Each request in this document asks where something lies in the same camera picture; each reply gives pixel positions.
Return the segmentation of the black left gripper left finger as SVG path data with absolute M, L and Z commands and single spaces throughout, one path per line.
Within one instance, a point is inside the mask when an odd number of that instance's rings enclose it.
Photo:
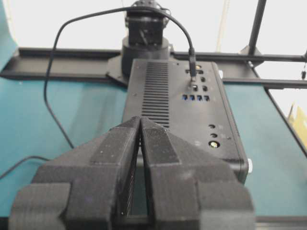
M 109 230 L 129 207 L 138 116 L 41 165 L 18 191 L 12 230 Z

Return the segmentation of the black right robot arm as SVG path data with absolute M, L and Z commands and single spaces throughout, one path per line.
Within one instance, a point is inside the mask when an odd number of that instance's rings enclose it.
M 126 12 L 125 26 L 128 35 L 122 40 L 120 55 L 107 62 L 107 78 L 127 86 L 134 60 L 168 60 L 170 43 L 163 36 L 168 22 L 168 18 L 153 11 Z

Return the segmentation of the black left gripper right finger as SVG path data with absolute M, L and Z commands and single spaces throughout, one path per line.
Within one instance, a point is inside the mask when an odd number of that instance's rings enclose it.
M 158 230 L 252 230 L 249 191 L 223 160 L 141 118 L 148 209 Z

